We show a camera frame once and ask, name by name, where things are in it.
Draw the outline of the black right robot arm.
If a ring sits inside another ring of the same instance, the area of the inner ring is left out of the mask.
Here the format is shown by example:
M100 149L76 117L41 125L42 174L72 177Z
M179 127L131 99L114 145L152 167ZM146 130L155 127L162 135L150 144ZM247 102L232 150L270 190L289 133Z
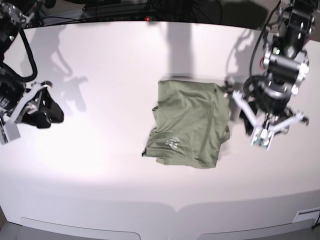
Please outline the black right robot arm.
M38 68L24 27L40 8L56 5L54 0L2 0L0 2L0 113L8 116L1 126L26 124L48 129L64 122L64 112L49 93L50 81L36 82ZM31 74L22 76L5 63L5 53L21 37Z

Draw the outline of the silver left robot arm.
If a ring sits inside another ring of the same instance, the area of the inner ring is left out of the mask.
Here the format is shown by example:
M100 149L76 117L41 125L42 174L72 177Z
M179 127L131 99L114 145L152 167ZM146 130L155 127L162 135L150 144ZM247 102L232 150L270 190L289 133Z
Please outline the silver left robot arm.
M260 66L264 72L253 74L249 67L241 98L254 117L258 111L265 113L265 129L298 116L287 104L309 73L305 45L315 29L319 6L318 0L291 0L285 8L277 5L277 22L266 22L261 30L257 42L263 42Z

